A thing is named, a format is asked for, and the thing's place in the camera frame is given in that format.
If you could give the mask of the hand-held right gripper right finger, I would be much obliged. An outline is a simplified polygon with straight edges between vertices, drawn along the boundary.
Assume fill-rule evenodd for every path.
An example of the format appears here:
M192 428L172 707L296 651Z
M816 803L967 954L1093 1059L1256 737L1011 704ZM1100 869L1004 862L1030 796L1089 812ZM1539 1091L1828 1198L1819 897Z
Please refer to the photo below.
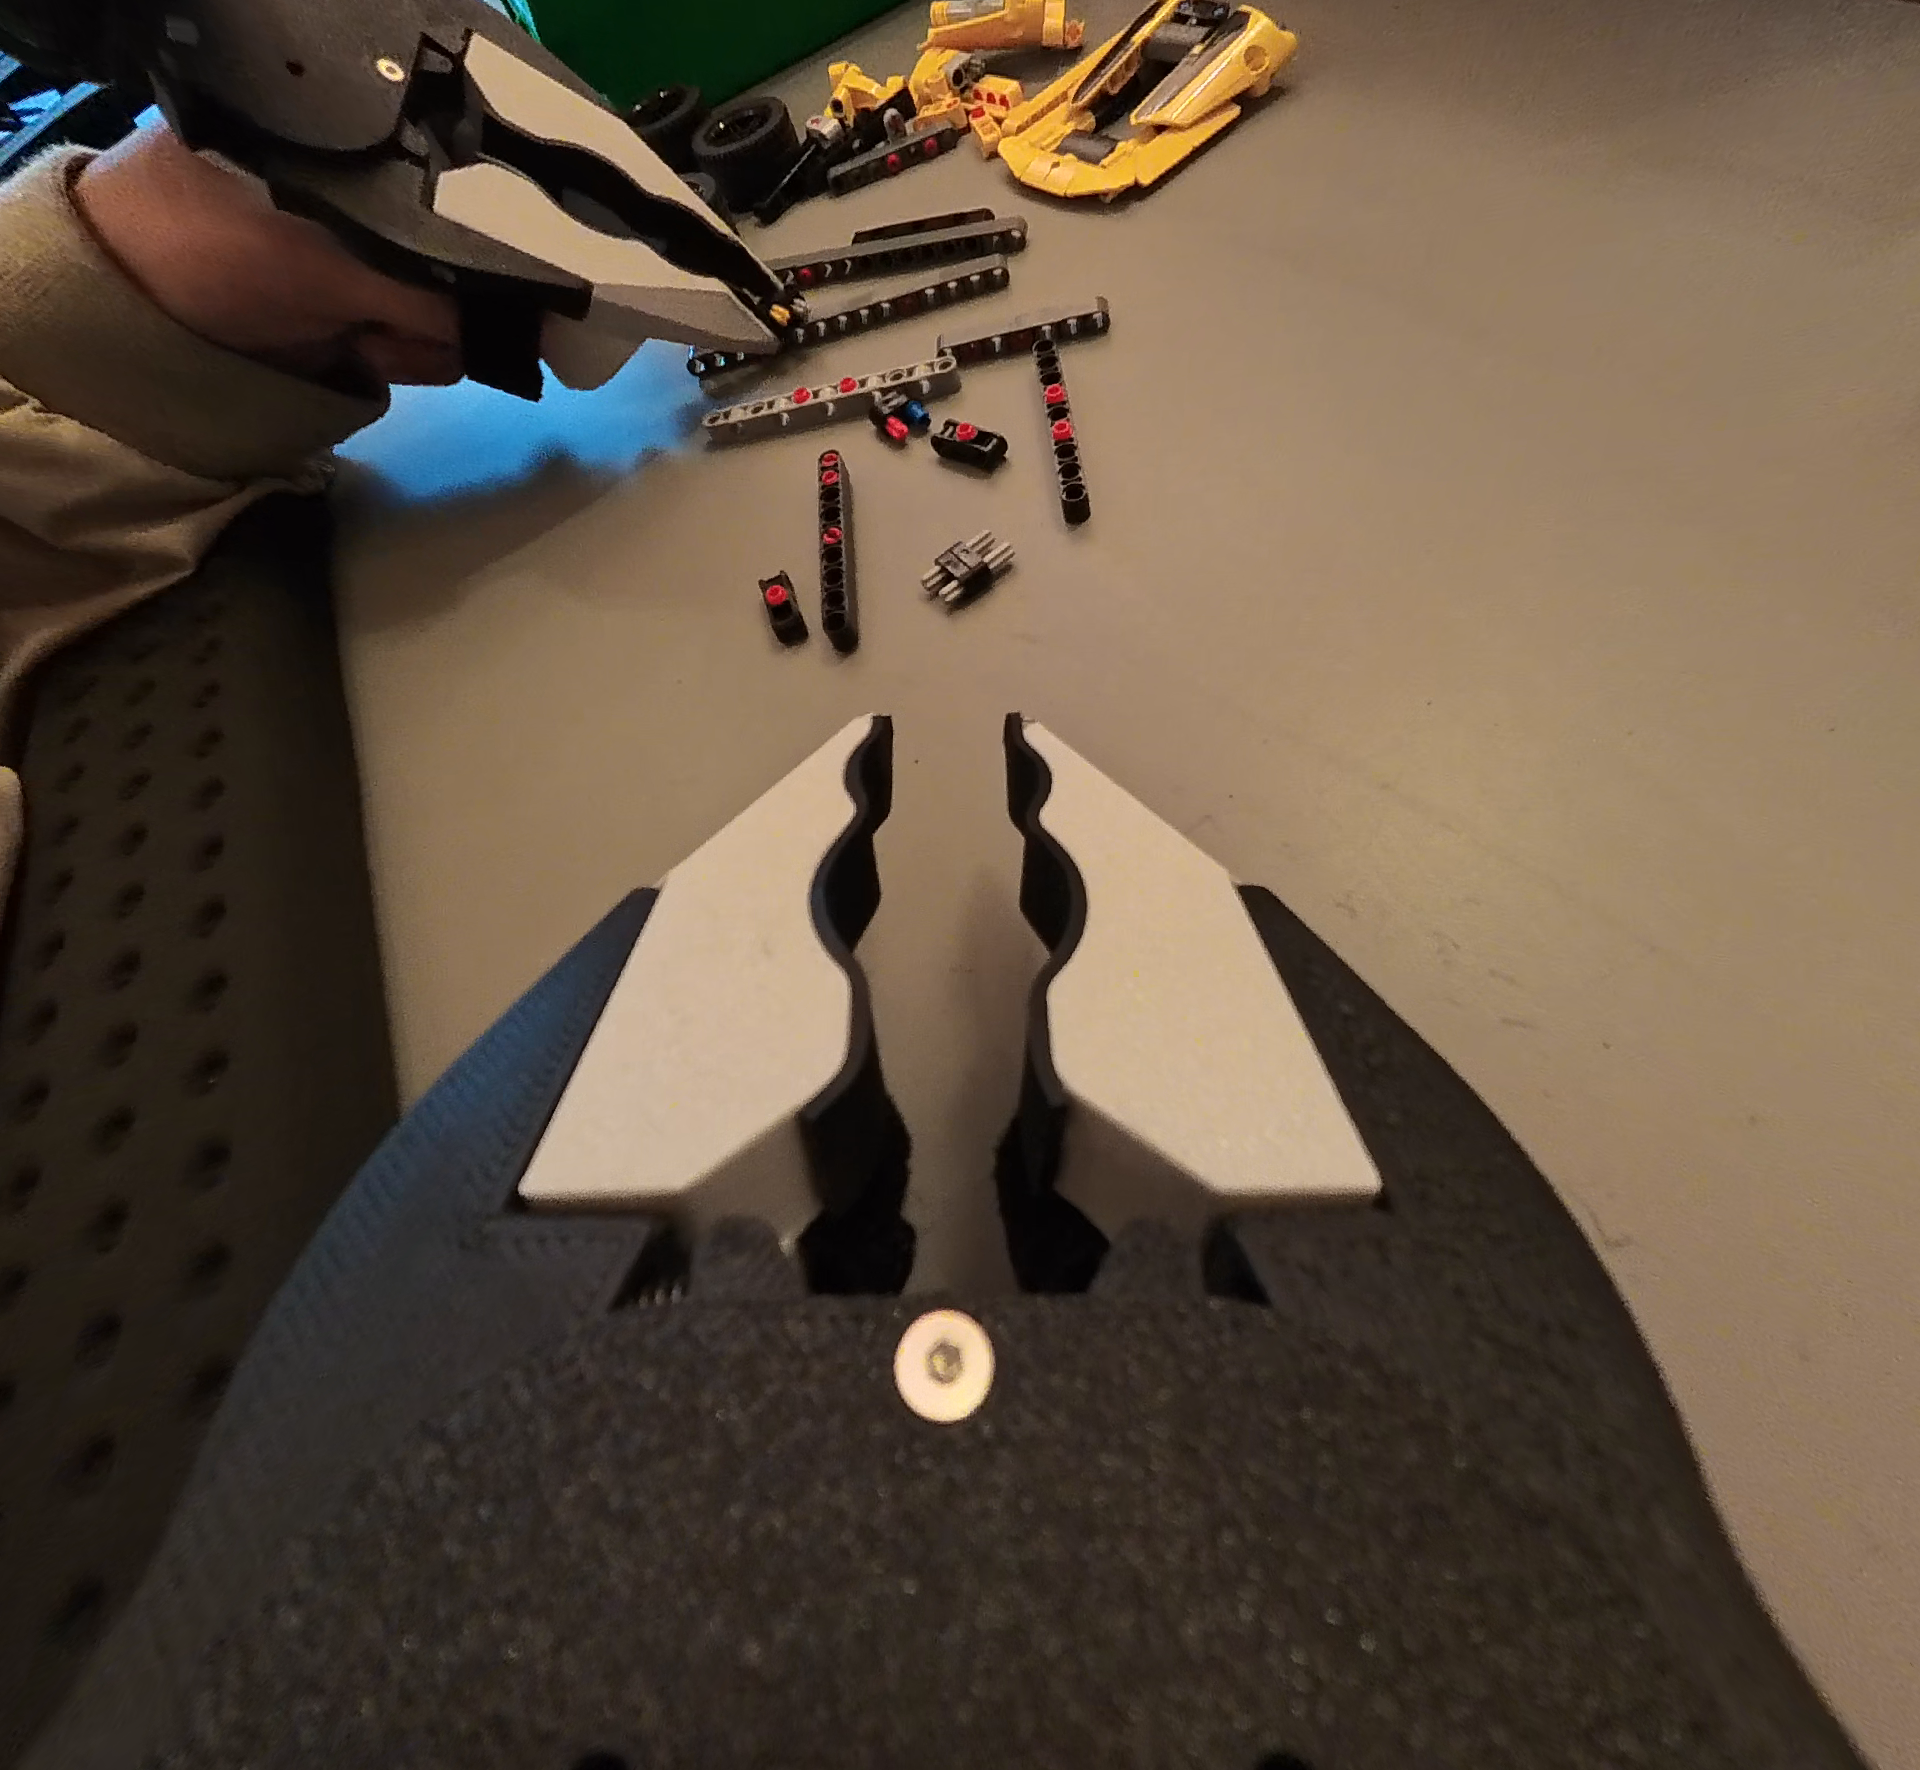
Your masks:
M1009 1128L1009 1226L1205 1236L1376 1206L1376 1157L1236 875L1055 729L1004 721L1020 915L1044 946Z

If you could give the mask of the yellow and grey brick assembly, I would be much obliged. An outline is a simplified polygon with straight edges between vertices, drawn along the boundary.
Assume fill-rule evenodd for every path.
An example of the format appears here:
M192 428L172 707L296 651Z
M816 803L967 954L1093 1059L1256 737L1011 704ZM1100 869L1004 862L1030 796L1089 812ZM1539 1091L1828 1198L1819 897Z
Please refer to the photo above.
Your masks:
M1076 50L1083 46L1083 20L1069 0L932 0L922 50L967 53Z

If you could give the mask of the yellow toy car body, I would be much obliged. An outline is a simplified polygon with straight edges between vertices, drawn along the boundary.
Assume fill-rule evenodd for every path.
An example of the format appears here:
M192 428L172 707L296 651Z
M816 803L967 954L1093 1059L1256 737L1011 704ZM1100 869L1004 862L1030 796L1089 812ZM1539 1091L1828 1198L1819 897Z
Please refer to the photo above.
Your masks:
M1001 125L998 164L1046 197L1139 197L1233 128L1299 50L1250 2L1149 0Z

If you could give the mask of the person's left forearm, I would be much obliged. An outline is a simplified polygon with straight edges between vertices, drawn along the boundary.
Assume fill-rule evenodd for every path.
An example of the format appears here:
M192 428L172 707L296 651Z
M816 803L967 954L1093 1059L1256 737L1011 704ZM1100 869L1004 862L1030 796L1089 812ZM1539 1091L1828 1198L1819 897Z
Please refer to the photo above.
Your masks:
M389 410L199 339L79 210L87 150L3 183L3 723L60 647L192 575L254 500L317 492Z

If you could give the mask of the black toy beam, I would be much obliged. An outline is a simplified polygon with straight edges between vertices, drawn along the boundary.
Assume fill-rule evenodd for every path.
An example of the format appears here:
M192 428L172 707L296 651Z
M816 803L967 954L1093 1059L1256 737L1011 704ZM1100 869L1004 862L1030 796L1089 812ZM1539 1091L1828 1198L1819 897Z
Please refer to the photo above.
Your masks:
M957 367L977 367L993 361L1026 359L1039 348L1066 348L1076 342L1103 339L1113 331L1113 306L1108 295L1096 295L1082 311L1059 311L1049 316L1019 319L1014 325L968 334L937 342L937 359Z
M774 273L796 293L816 293L888 273L950 270L1014 254L1026 240L1030 220L1020 213L998 214L977 206L868 226L843 246L784 252L774 259Z
M1009 280L1011 266L1007 250L977 254L950 270L918 273L914 280L891 285L871 295L849 299L843 303L826 302L820 306L809 306L804 319L783 328L780 348L774 352L754 352L743 348L697 348L687 352L684 367L698 381L733 371L757 371L809 348L849 342L894 321L932 316L977 295L1004 293Z

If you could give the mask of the grey beam with red pins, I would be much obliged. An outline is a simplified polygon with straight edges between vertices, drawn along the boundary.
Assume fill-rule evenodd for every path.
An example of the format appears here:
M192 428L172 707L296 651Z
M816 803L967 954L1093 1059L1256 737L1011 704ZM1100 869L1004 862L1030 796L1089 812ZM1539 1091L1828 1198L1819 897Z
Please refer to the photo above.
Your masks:
M717 408L701 415L698 430L710 447L740 447L757 438L796 436L865 418L871 404L888 394L909 401L932 401L957 394L961 381L963 367L942 349L925 361L849 372L822 384L800 384L776 397Z

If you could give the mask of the grey and black pin connector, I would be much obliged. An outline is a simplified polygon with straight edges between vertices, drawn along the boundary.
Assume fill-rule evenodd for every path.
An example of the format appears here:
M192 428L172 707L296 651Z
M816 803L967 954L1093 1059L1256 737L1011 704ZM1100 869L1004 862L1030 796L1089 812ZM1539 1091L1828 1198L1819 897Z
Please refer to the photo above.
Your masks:
M1014 545L983 529L937 550L922 572L922 594L945 608L967 608L994 588L1014 565Z

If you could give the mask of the black beam with red pins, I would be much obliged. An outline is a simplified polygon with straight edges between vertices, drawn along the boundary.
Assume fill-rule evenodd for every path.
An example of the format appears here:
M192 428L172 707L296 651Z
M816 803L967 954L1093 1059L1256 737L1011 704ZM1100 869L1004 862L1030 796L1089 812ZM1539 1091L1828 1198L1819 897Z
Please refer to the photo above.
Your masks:
M1093 516L1093 492L1083 471L1078 421L1072 415L1072 397L1066 381L1066 367L1059 342L1044 334L1032 344L1032 361L1039 371L1044 421L1049 457L1055 464L1060 516L1069 529L1089 522Z
M829 647L852 654L859 647L859 588L853 556L853 496L849 459L840 447L826 447L816 459L820 473L820 621Z
M829 197L849 197L881 180L891 180L909 170L918 170L925 161L937 161L954 151L963 140L968 140L968 135L971 128L963 119L961 125L929 125L921 131L881 137L873 147L829 165L826 191Z

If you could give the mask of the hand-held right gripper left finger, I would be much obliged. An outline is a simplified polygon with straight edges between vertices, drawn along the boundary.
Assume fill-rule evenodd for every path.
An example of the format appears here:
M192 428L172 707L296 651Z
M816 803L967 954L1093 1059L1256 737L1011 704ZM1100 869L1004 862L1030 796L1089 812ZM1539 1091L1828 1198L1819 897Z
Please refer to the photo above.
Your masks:
M518 1181L543 1211L635 1210L692 1243L909 1249L912 1137L856 947L882 885L894 721L862 711L659 882Z

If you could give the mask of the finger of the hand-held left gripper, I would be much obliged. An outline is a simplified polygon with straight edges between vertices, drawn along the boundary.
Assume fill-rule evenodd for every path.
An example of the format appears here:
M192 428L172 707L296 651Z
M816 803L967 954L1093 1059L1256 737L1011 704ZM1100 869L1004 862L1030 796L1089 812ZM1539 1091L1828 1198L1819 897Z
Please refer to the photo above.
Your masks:
M580 220L672 246L668 226L642 213L639 191L665 194L679 180L701 194L648 150L618 112L488 38L468 40L462 66L481 135L468 164L504 164L530 174Z
M491 246L533 254L580 285L585 319L598 336L780 352L780 280L730 224L679 180L665 194L642 188L639 197L672 246L580 220L530 174L491 161L442 171L432 206Z

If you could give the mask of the person's left hand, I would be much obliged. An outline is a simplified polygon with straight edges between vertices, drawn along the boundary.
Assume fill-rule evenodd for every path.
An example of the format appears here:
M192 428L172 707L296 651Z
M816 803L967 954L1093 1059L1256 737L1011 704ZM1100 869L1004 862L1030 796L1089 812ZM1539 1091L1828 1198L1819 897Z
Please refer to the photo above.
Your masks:
M205 342L355 394L467 377L460 313L442 293L370 266L171 128L87 161L73 201L132 288Z

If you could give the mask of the dark perforated panel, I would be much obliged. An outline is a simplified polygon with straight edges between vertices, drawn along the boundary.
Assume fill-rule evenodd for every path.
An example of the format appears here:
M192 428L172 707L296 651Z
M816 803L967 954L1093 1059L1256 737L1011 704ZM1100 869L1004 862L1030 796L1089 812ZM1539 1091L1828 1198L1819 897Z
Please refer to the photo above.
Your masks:
M130 1599L398 1075L333 611L273 493L54 651L3 927L3 1763Z

